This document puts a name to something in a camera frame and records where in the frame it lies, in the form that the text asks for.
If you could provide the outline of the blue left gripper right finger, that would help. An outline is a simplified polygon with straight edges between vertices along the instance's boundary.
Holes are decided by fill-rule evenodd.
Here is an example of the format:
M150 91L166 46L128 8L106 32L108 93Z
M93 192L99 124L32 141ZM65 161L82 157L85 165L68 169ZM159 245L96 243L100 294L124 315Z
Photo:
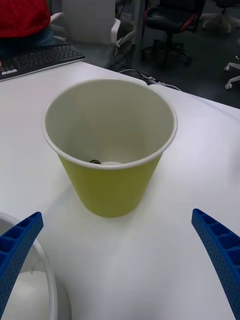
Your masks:
M191 224L206 249L235 319L240 319L240 237L197 208L192 211Z

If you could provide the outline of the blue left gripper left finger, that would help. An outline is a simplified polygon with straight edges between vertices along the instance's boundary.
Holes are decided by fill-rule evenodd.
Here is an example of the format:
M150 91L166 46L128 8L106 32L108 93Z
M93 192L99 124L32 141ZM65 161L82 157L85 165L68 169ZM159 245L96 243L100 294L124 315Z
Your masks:
M0 315L26 257L44 226L42 214L35 212L0 236Z

